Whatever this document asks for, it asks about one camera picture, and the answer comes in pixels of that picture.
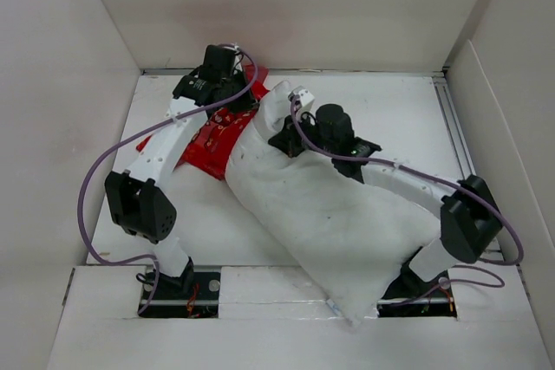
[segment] white wall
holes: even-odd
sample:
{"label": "white wall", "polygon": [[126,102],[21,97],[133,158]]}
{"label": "white wall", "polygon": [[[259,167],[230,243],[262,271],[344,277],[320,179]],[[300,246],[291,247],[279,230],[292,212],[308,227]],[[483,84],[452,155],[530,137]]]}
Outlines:
{"label": "white wall", "polygon": [[139,71],[101,0],[0,6],[0,267],[76,264],[84,254],[77,192],[121,134]]}
{"label": "white wall", "polygon": [[142,68],[239,42],[271,68],[440,70],[476,0],[103,0]]}
{"label": "white wall", "polygon": [[448,72],[476,169],[524,242],[522,269],[552,361],[554,71],[554,0],[492,0]]}

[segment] white platform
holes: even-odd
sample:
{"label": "white platform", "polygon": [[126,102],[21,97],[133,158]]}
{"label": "white platform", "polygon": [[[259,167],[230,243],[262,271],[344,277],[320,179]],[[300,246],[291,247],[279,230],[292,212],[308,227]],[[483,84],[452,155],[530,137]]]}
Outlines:
{"label": "white platform", "polygon": [[[283,79],[307,87],[317,106],[341,104],[350,114],[356,134],[382,146],[381,156],[399,157],[425,172],[460,178],[430,77],[372,73],[272,73],[271,88]],[[167,109],[178,75],[142,76],[123,137],[159,121]],[[134,146],[121,149],[114,169],[122,171],[136,157]],[[294,265],[296,262],[246,211],[220,182],[193,166],[173,174],[168,197],[176,206],[175,228],[186,230],[188,254],[197,265]],[[141,239],[132,238],[112,223],[104,200],[94,237],[95,248],[109,260],[145,253]],[[92,257],[89,263],[95,263]]]}

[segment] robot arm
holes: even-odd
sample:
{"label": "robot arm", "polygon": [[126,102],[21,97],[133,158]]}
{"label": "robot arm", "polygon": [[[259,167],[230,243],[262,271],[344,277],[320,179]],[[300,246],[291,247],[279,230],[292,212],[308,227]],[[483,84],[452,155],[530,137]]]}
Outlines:
{"label": "robot arm", "polygon": [[[177,211],[164,192],[186,146],[215,109],[185,119],[176,116],[233,96],[245,86],[238,51],[209,45],[203,64],[185,75],[173,91],[166,117],[174,123],[156,132],[124,172],[111,172],[106,178],[112,220],[127,234],[144,237],[153,245],[163,282],[184,288],[193,267],[176,233],[171,234]],[[252,95],[244,94],[229,107],[238,111],[250,108],[252,102]]]}
{"label": "robot arm", "polygon": [[[380,146],[355,136],[350,117],[335,104],[309,114],[314,96],[304,88],[290,94],[298,125],[316,147],[327,153],[368,158]],[[268,143],[290,157],[310,147],[304,143],[289,116],[280,133]],[[401,195],[425,208],[441,221],[441,233],[434,241],[417,250],[403,265],[403,280],[422,286],[457,263],[475,263],[502,226],[486,208],[459,191],[419,179],[399,166],[367,165],[368,162],[332,158],[333,166],[345,177]],[[486,182],[475,175],[459,181],[460,186],[497,208]]]}

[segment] purple cable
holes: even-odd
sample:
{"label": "purple cable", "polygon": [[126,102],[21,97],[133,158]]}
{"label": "purple cable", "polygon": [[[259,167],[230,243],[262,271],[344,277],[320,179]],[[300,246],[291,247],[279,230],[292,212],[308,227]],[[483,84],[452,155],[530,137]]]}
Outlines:
{"label": "purple cable", "polygon": [[[236,48],[235,45],[229,44],[229,43],[221,44],[220,46]],[[189,117],[189,116],[192,116],[192,115],[197,114],[197,113],[205,112],[207,110],[212,110],[216,107],[222,107],[225,104],[230,103],[230,102],[238,99],[241,95],[243,95],[244,93],[249,91],[249,89],[254,85],[256,79],[258,78],[258,65],[256,64],[255,61],[252,60],[251,56],[248,53],[246,53],[244,50],[242,50],[239,47],[237,47],[237,50],[239,52],[243,53],[249,59],[249,61],[252,63],[252,65],[254,66],[254,75],[252,76],[251,81],[246,85],[246,87],[243,88],[241,91],[239,91],[237,94],[233,95],[232,97],[229,97],[229,98],[224,99],[222,101],[218,101],[218,102],[210,104],[208,106],[198,107],[198,108],[195,108],[195,109],[193,109],[189,112],[185,112],[183,114],[180,114],[176,117],[177,119],[184,119],[185,117]],[[156,259],[155,255],[150,255],[150,254],[130,257],[128,259],[120,260],[120,261],[117,261],[117,262],[112,262],[112,261],[103,259],[98,254],[98,252],[95,250],[95,247],[93,246],[90,239],[88,238],[87,229],[85,228],[85,218],[84,218],[84,213],[83,213],[83,206],[84,206],[84,202],[85,202],[85,193],[87,192],[88,184],[90,183],[90,180],[93,177],[93,174],[95,173],[96,169],[100,166],[102,161],[104,159],[106,159],[111,153],[117,151],[121,147],[133,142],[134,140],[137,140],[138,138],[140,138],[140,137],[142,137],[146,134],[149,134],[151,132],[154,132],[155,130],[161,129],[162,127],[166,127],[168,125],[171,125],[172,123],[173,123],[173,119],[168,119],[168,120],[161,121],[160,123],[157,123],[154,126],[151,126],[147,129],[141,131],[141,132],[138,132],[138,133],[134,134],[133,136],[130,136],[127,139],[122,140],[121,142],[116,143],[115,145],[110,147],[106,152],[104,152],[101,156],[98,157],[98,159],[93,163],[93,165],[88,170],[87,175],[85,175],[85,179],[82,182],[81,189],[79,190],[79,198],[77,199],[77,224],[79,225],[79,232],[81,233],[81,238],[82,238],[83,242],[85,243],[85,247],[87,247],[88,252],[91,254],[91,256],[98,263],[103,264],[105,266],[123,266],[123,265],[126,265],[126,264],[136,262],[138,260],[143,260],[143,259],[150,259],[150,260],[153,261],[154,267],[155,267],[153,288],[150,291],[150,295],[148,296],[147,302],[145,303],[145,305],[143,305],[143,307],[141,309],[139,309],[139,311],[138,311],[139,315],[142,314],[149,307],[150,302],[153,300],[154,292],[156,291],[156,287],[158,286],[158,281],[159,281],[159,278],[160,278],[160,266],[159,266],[159,263],[158,263],[158,259]]]}
{"label": "purple cable", "polygon": [[[486,273],[489,276],[494,277],[495,279],[497,279],[499,281],[499,283],[479,282],[479,281],[474,281],[472,279],[447,279],[446,281],[444,281],[445,283],[447,283],[447,282],[450,283],[450,284],[453,284],[453,283],[469,283],[471,285],[485,286],[487,288],[504,288],[505,287],[505,281],[501,278],[501,276],[493,273],[490,270],[479,268],[478,266],[472,266],[470,264],[456,264],[456,265],[453,266],[453,269],[478,270],[479,272]],[[417,296],[416,298],[407,299],[406,301],[402,301],[402,302],[390,303],[389,306],[390,307],[403,307],[405,305],[409,305],[410,303],[413,303],[415,301],[418,301],[419,299],[422,299],[422,298],[425,298],[425,297],[431,295],[432,293],[434,293],[439,288],[441,288],[441,283],[438,283],[438,284],[434,285],[430,290],[424,292],[422,295]]]}
{"label": "purple cable", "polygon": [[507,219],[503,217],[503,215],[498,210],[496,210],[495,207],[489,204],[484,198],[479,197],[473,192],[463,188],[459,184],[455,184],[454,182],[447,181],[446,179],[437,178],[433,175],[429,175],[427,173],[417,171],[413,168],[408,168],[403,165],[398,165],[392,160],[335,155],[333,153],[329,153],[327,151],[324,151],[323,149],[320,149],[318,146],[316,146],[314,143],[310,141],[310,139],[306,136],[306,134],[304,134],[303,129],[301,128],[301,125],[297,120],[297,110],[295,109],[295,102],[297,100],[300,100],[299,96],[294,97],[293,100],[291,101],[291,118],[293,119],[293,124],[295,125],[295,128],[297,129],[297,132],[301,136],[301,139],[303,140],[303,142],[306,143],[309,146],[309,148],[312,149],[314,152],[321,153],[324,156],[327,156],[333,159],[338,159],[338,160],[346,160],[350,162],[369,162],[373,164],[380,164],[380,165],[386,165],[391,167],[397,166],[399,170],[410,173],[411,175],[414,175],[416,177],[423,178],[427,181],[436,182],[438,184],[448,186],[449,188],[454,188],[456,191],[459,191],[467,195],[468,197],[476,201],[478,204],[485,207],[489,212],[491,212],[501,222],[501,224],[505,226],[505,228],[507,229],[507,231],[511,235],[511,238],[514,241],[514,244],[517,246],[518,254],[516,259],[512,261],[507,262],[504,260],[489,260],[483,257],[481,257],[480,260],[484,263],[498,264],[501,266],[514,266],[515,264],[522,262],[522,259],[524,258],[524,248],[522,247],[522,243],[520,242],[519,235],[517,234],[516,230],[511,226],[511,224],[507,221]]}

